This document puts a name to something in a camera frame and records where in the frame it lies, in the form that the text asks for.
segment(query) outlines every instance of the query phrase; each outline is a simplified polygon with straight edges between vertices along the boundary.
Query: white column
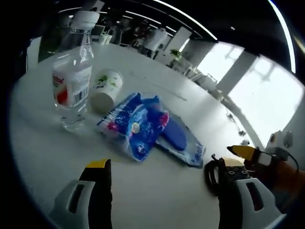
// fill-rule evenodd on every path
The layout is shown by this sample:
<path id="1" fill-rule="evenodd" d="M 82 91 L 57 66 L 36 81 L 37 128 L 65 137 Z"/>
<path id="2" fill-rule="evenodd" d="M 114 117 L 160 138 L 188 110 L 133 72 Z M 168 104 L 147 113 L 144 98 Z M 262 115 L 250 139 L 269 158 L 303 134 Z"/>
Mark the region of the white column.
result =
<path id="1" fill-rule="evenodd" d="M 30 46 L 27 50 L 27 71 L 34 69 L 38 65 L 39 47 L 40 47 L 41 37 L 37 37 L 31 40 Z"/>
<path id="2" fill-rule="evenodd" d="M 171 50 L 179 50 L 191 34 L 192 32 L 188 31 L 185 27 L 181 27 L 171 39 L 171 41 L 168 43 L 165 50 L 160 51 L 158 53 L 158 55 L 156 56 L 156 61 L 163 64 L 169 64 L 174 59 L 174 56 L 171 55 Z"/>
<path id="3" fill-rule="evenodd" d="M 243 51 L 230 70 L 218 83 L 217 89 L 221 90 L 224 95 L 228 95 L 240 79 L 247 73 L 256 58 L 256 55 Z"/>

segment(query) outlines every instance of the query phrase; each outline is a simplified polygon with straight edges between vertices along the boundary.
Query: white table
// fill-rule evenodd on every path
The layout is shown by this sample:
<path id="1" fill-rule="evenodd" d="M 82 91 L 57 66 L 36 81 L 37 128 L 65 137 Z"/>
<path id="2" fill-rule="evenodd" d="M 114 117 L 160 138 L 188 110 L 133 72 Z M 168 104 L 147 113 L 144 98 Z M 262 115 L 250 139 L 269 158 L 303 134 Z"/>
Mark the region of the white table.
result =
<path id="1" fill-rule="evenodd" d="M 93 77 L 103 68 L 123 75 L 119 100 L 132 92 L 157 94 L 206 146 L 205 163 L 212 154 L 234 157 L 226 147 L 242 138 L 225 107 L 205 90 L 128 48 L 94 44 L 93 50 Z M 157 149 L 136 163 L 106 147 L 93 130 L 75 135 L 61 128 L 53 105 L 52 61 L 44 60 L 16 84 L 10 114 L 14 157 L 42 211 L 50 212 L 56 195 L 79 178 L 87 163 L 111 158 L 113 228 L 218 228 L 218 200 L 209 194 L 202 169 L 177 163 Z"/>

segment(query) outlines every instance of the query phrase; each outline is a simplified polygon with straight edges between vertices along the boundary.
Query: white paper cup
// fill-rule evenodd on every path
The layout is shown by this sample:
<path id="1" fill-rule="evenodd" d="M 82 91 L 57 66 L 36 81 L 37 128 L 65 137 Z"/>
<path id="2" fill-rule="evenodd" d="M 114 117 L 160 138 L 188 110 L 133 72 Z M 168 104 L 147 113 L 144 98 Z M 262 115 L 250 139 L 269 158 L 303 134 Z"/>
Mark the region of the white paper cup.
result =
<path id="1" fill-rule="evenodd" d="M 99 43 L 100 43 L 101 45 L 104 45 L 104 44 L 106 43 L 107 39 L 108 39 L 108 35 L 107 35 L 107 34 L 102 34 L 102 35 L 100 36 Z"/>
<path id="2" fill-rule="evenodd" d="M 123 77 L 116 71 L 105 69 L 99 72 L 90 98 L 93 110 L 100 114 L 111 111 L 122 85 Z"/>
<path id="3" fill-rule="evenodd" d="M 112 35 L 108 34 L 107 40 L 105 42 L 105 44 L 109 44 L 109 42 L 111 41 Z"/>

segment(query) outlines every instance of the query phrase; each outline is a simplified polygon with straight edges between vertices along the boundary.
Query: window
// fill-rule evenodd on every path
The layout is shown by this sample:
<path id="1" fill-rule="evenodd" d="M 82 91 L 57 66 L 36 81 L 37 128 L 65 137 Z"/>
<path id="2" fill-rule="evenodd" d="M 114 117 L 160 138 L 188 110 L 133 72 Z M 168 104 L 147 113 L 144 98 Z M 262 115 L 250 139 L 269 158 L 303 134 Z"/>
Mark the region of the window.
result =
<path id="1" fill-rule="evenodd" d="M 275 62 L 257 58 L 229 93 L 264 146 L 272 133 L 283 130 L 304 93 L 298 80 Z"/>
<path id="2" fill-rule="evenodd" d="M 181 48 L 179 49 L 179 52 L 182 52 L 183 51 L 183 49 L 186 47 L 186 45 L 187 45 L 187 43 L 190 41 L 190 39 L 188 38 L 185 42 L 184 42 L 184 44 L 181 46 Z"/>
<path id="3" fill-rule="evenodd" d="M 205 75 L 210 74 L 219 82 L 230 70 L 243 50 L 241 47 L 219 42 L 214 45 L 197 68 Z"/>

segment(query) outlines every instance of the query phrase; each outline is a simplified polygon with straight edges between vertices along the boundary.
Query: wall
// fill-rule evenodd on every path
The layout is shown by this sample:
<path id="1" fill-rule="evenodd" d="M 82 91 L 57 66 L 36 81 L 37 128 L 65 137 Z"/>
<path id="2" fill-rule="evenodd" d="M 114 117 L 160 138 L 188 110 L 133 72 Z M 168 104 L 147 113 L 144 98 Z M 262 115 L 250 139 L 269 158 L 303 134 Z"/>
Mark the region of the wall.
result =
<path id="1" fill-rule="evenodd" d="M 290 154 L 298 161 L 301 170 L 305 170 L 305 95 L 301 100 L 294 116 L 283 129 L 283 131 L 293 132 L 293 145 L 289 149 Z M 295 166 L 293 160 L 288 160 L 291 165 Z"/>
<path id="2" fill-rule="evenodd" d="M 182 56 L 194 67 L 197 67 L 215 43 L 190 40 L 185 46 Z"/>
<path id="3" fill-rule="evenodd" d="M 174 56 L 171 55 L 171 49 L 179 50 L 191 34 L 192 32 L 188 31 L 184 27 L 181 27 L 165 47 L 164 51 L 161 51 L 157 54 L 155 58 L 156 61 L 164 65 L 170 64 L 170 62 L 174 59 Z"/>
<path id="4" fill-rule="evenodd" d="M 247 73 L 256 58 L 256 55 L 243 51 L 230 70 L 218 83 L 217 89 L 221 90 L 223 94 L 228 95 L 240 79 Z"/>

